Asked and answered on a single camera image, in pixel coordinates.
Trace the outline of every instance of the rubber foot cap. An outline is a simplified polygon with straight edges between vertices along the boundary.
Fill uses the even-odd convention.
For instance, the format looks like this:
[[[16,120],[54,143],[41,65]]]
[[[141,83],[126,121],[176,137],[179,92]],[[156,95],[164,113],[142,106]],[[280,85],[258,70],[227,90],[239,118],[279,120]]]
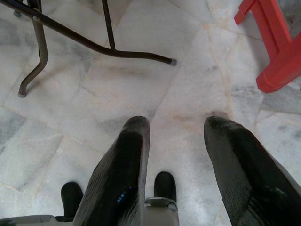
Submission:
[[[24,97],[26,97],[26,94],[20,94],[20,93],[18,93],[18,97],[24,98]]]
[[[21,13],[19,13],[17,11],[14,11],[14,15],[15,15],[15,17],[21,17]]]
[[[177,65],[177,60],[176,59],[171,59],[170,65],[171,66],[176,66]]]

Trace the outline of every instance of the black metal frame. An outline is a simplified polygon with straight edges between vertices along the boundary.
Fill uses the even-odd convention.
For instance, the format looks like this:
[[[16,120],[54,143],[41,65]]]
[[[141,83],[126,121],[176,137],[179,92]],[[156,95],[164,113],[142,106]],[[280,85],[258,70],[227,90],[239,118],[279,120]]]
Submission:
[[[26,96],[27,85],[44,69],[44,67],[47,64],[48,51],[47,51],[43,25],[55,30],[56,32],[61,33],[62,35],[96,52],[106,54],[112,57],[150,59],[150,60],[160,61],[173,66],[176,65],[177,63],[175,59],[167,58],[153,53],[116,50],[107,0],[102,0],[102,2],[103,2],[103,11],[104,11],[104,17],[107,26],[108,38],[109,38],[109,43],[111,48],[106,48],[101,45],[98,45],[95,42],[92,42],[91,40],[81,36],[80,34],[70,30],[69,28],[61,25],[55,20],[42,14],[41,0],[27,0],[27,2],[28,5],[23,4],[23,0],[0,0],[0,3],[15,10],[14,12],[15,16],[20,16],[20,14],[23,14],[32,19],[33,27],[39,45],[40,62],[22,81],[18,93],[19,97]]]

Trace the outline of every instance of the floor tile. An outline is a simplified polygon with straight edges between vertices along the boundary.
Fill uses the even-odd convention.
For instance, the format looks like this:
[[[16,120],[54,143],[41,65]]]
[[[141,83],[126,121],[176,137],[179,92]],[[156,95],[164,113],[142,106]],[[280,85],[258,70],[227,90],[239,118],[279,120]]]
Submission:
[[[75,0],[88,6],[99,15],[103,15],[103,5],[101,0]],[[118,24],[125,12],[128,5],[132,0],[108,0],[109,12],[112,24]]]
[[[22,191],[51,161],[62,134],[5,108],[1,108],[0,114],[1,182]]]
[[[114,33],[117,49],[181,61],[198,30],[197,19],[167,0],[134,0]]]
[[[291,37],[295,38],[301,32],[301,3],[298,0],[278,0],[277,2],[289,24]]]
[[[169,0],[177,7],[183,9],[188,12],[190,15],[199,19],[204,23],[214,23],[212,14],[210,12],[209,6],[206,0]]]
[[[238,12],[238,7],[241,2],[242,0],[208,0],[208,5],[216,23],[220,27],[262,40],[252,13],[249,13],[240,25],[236,25],[234,16]]]
[[[97,152],[65,136],[26,214],[62,216],[62,186],[74,181],[84,192],[94,168],[105,151]]]
[[[0,108],[0,218],[22,216],[38,190],[62,135]]]
[[[301,76],[294,79],[292,82],[288,83],[287,85],[294,89],[301,90]]]
[[[276,114],[256,124],[258,140],[267,151],[301,184],[301,127],[287,123]]]
[[[226,88],[209,49],[209,36],[200,31],[150,124],[151,146],[146,196],[162,170],[176,180],[181,225],[210,225],[221,197],[205,148],[206,117],[227,117]]]
[[[210,48],[227,82],[230,117],[252,130],[264,97],[256,78],[269,63],[264,43],[215,25],[207,29]]]
[[[176,70],[149,60],[102,56],[79,88],[60,128],[93,148],[108,148],[109,138],[116,137],[129,117],[152,119]]]

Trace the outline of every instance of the red plastic stool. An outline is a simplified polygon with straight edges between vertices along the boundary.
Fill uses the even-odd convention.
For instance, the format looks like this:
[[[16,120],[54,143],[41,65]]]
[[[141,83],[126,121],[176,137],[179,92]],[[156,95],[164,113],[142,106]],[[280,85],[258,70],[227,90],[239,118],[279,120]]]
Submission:
[[[291,39],[276,0],[243,0],[234,18],[236,24],[249,11],[255,17],[270,58],[269,66],[257,77],[257,86],[270,93],[301,75],[301,33]]]

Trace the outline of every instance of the white marble tile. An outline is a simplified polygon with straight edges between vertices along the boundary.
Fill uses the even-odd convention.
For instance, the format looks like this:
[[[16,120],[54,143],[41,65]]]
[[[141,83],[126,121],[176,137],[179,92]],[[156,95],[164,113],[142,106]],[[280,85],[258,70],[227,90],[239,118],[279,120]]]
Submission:
[[[28,57],[36,46],[33,29],[24,27],[13,11],[5,6],[0,10],[0,104],[22,73]]]
[[[100,45],[107,40],[104,16],[75,0],[63,1],[49,16]]]
[[[301,114],[290,114],[277,112],[275,115],[285,121],[287,124],[301,126]]]
[[[177,184],[181,225],[212,225],[222,203],[205,148],[206,117],[227,117],[226,88],[201,30],[150,124],[146,196],[155,176],[171,172]]]
[[[161,54],[181,61],[199,21],[167,0],[134,0],[116,27],[116,48]]]
[[[240,25],[236,25],[234,16],[242,0],[207,0],[216,23],[224,29],[261,39],[255,18],[250,12]]]
[[[75,0],[88,6],[96,13],[103,15],[103,5],[101,0]],[[110,11],[110,17],[112,24],[118,24],[125,12],[128,5],[132,0],[108,0],[108,6]]]
[[[105,152],[97,152],[65,136],[26,214],[63,216],[62,186],[74,181],[85,192],[92,172]]]
[[[108,138],[115,137],[129,117],[144,115],[152,119],[176,70],[149,60],[101,56],[79,88],[60,128],[94,148],[104,144],[108,147]]]
[[[273,114],[256,124],[256,137],[301,185],[301,126]]]
[[[210,48],[232,100],[230,117],[252,130],[264,97],[264,93],[257,88],[256,78],[269,62],[264,43],[215,25],[209,25],[207,29]]]
[[[0,218],[25,214],[62,135],[0,108]]]
[[[27,184],[22,191],[0,183],[0,219],[25,216],[35,196],[46,169],[40,169],[40,173]]]
[[[214,23],[207,0],[169,0],[204,23]]]

